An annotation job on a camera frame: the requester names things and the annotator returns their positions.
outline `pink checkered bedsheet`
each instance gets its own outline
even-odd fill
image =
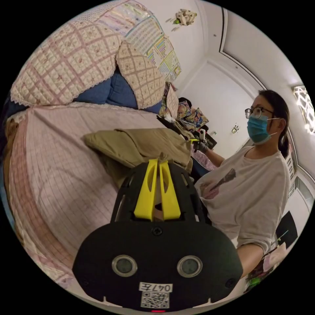
[[[24,247],[60,285],[82,241],[108,224],[116,189],[87,133],[116,128],[163,128],[156,115],[110,105],[33,108],[20,123],[10,164],[10,203]]]

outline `graphic print on shirt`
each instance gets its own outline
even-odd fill
[[[212,186],[215,181],[203,183],[200,186],[201,195],[203,198],[211,200],[219,194],[219,187],[222,184],[228,183],[236,177],[235,169],[232,168],[215,186]]]

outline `light fixture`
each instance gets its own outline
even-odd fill
[[[315,114],[309,94],[304,85],[293,88],[296,97],[296,104],[302,112],[305,121],[305,129],[309,134],[315,135]]]

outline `printed number label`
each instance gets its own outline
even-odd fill
[[[140,282],[139,291],[171,293],[173,292],[173,284]]]

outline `yellow plastic part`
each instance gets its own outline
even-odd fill
[[[158,159],[149,160],[134,215],[139,219],[153,221],[157,186]]]
[[[160,169],[161,199],[164,220],[179,219],[180,209],[177,201],[168,162],[162,162]]]

